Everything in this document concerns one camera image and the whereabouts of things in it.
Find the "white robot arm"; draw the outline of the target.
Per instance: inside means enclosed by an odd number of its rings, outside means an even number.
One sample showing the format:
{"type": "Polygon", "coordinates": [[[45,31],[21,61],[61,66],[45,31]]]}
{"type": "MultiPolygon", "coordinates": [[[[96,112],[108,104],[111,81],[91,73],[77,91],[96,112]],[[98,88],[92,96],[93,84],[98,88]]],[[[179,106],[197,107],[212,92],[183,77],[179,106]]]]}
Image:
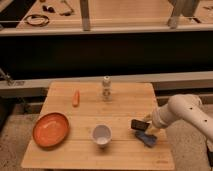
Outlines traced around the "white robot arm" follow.
{"type": "Polygon", "coordinates": [[[201,99],[193,94],[173,95],[165,105],[154,109],[145,117],[150,121],[145,133],[153,135],[180,119],[197,128],[213,143],[213,118],[202,110],[201,99]]]}

